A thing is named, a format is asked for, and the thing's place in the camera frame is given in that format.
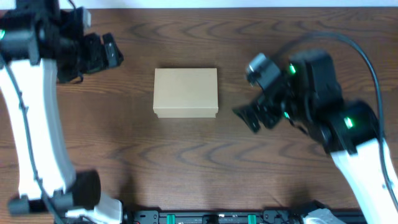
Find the brown cardboard box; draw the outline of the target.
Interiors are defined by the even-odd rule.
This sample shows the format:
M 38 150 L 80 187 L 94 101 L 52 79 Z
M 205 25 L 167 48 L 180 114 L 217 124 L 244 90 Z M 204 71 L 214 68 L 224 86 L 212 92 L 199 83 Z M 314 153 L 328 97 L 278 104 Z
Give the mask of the brown cardboard box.
M 215 118 L 217 69 L 155 69 L 153 110 L 158 118 Z

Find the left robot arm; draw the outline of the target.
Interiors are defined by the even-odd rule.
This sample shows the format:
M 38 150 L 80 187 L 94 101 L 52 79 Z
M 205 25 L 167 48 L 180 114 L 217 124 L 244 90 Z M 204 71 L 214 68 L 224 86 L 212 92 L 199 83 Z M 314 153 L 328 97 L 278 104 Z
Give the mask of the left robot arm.
M 87 33 L 90 12 L 58 1 L 17 1 L 1 17 L 1 93 L 19 163 L 12 216 L 50 213 L 55 223 L 122 223 L 123 205 L 101 189 L 95 170 L 76 171 L 68 155 L 57 85 L 120 66 L 111 34 Z

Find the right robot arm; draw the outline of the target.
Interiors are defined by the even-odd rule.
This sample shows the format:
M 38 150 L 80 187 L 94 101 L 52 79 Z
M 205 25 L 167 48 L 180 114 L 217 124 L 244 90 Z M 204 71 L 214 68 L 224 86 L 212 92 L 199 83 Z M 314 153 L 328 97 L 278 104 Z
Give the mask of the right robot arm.
M 272 129 L 280 120 L 319 143 L 349 183 L 368 223 L 394 223 L 397 175 L 381 124 L 365 102 L 343 98 L 332 57 L 322 49 L 290 56 L 281 68 L 263 54 L 246 69 L 261 88 L 247 105 L 234 109 L 249 129 Z

